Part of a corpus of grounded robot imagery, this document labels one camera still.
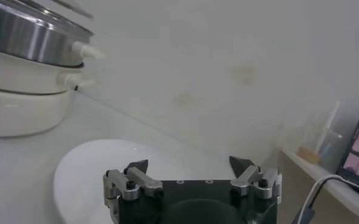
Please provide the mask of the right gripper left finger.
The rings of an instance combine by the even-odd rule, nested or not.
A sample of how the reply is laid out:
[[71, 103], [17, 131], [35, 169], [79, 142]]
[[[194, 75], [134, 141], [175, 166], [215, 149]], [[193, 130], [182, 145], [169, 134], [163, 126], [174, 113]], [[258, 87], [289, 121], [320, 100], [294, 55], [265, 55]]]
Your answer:
[[103, 176], [104, 198], [113, 200], [121, 197], [125, 201], [140, 198], [141, 191], [148, 197], [156, 197], [163, 192], [163, 182], [146, 174], [147, 159], [131, 162], [122, 172], [118, 169], [108, 170]]

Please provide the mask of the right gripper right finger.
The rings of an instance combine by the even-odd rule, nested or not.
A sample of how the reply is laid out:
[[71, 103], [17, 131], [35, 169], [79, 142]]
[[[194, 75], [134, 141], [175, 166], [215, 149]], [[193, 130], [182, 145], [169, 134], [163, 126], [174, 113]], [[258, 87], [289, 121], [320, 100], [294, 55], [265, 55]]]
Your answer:
[[262, 171], [251, 160], [235, 156], [229, 156], [229, 163], [236, 176], [230, 186], [240, 197], [252, 192], [259, 200], [276, 199], [277, 204], [281, 204], [282, 173], [279, 169]]

